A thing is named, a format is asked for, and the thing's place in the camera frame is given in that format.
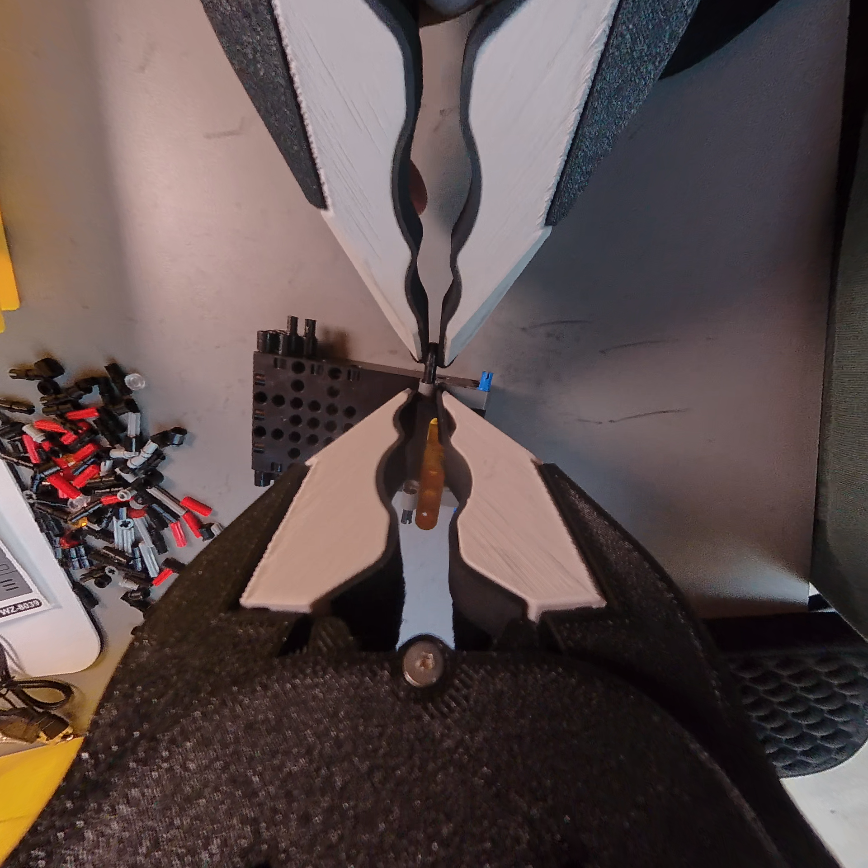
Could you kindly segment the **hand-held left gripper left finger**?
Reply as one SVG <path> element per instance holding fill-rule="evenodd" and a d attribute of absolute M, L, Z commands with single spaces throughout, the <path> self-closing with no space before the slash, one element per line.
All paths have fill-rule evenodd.
<path fill-rule="evenodd" d="M 314 611 L 383 561 L 393 523 L 383 464 L 401 439 L 400 392 L 307 462 L 307 473 L 241 596 L 247 609 Z"/>

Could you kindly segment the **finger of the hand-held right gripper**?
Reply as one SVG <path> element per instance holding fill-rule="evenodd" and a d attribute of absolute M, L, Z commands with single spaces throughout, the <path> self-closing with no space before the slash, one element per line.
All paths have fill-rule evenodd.
<path fill-rule="evenodd" d="M 429 341 L 410 146 L 422 92 L 417 4 L 276 1 L 324 219 L 416 359 Z"/>
<path fill-rule="evenodd" d="M 455 359 L 548 238 L 548 210 L 616 1 L 496 2 L 462 60 L 471 189 L 451 240 L 441 357 Z"/>

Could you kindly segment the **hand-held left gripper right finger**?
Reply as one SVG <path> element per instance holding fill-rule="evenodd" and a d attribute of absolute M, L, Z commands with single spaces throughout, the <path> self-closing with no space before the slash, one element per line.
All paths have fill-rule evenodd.
<path fill-rule="evenodd" d="M 522 600 L 532 621 L 605 607 L 537 459 L 450 393 L 442 403 L 454 423 L 450 446 L 471 479 L 458 515 L 462 561 Z"/>

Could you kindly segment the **black lego model yellow beam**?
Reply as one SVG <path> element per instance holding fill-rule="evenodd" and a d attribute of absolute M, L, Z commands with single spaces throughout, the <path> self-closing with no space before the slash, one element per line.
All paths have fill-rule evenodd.
<path fill-rule="evenodd" d="M 404 368 L 327 358 L 316 322 L 288 319 L 288 330 L 257 334 L 253 366 L 252 466 L 267 487 L 294 465 L 315 457 L 335 439 L 404 389 L 418 384 Z"/>

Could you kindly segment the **pile of loose lego pieces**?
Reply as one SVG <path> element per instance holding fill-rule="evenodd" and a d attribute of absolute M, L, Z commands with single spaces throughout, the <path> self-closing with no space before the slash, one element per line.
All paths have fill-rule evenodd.
<path fill-rule="evenodd" d="M 221 530 L 211 506 L 165 488 L 160 467 L 187 430 L 147 433 L 134 395 L 146 382 L 115 362 L 70 378 L 44 357 L 8 375 L 36 385 L 39 404 L 2 397 L 3 466 L 72 591 L 92 609 L 93 590 L 114 584 L 123 602 L 146 613 L 153 592 L 184 569 L 173 551 Z"/>

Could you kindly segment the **white stand base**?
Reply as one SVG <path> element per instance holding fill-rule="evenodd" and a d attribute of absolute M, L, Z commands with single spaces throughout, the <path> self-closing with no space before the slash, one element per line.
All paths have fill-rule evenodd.
<path fill-rule="evenodd" d="M 89 667 L 101 652 L 101 637 L 4 463 L 1 540 L 49 602 L 47 609 L 1 624 L 2 646 L 13 671 L 42 677 Z"/>

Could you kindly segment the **sticker sheet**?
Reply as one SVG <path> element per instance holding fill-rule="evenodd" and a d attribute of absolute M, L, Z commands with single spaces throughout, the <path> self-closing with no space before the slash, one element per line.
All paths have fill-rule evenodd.
<path fill-rule="evenodd" d="M 1 543 L 1 624 L 48 607 L 49 602 Z"/>

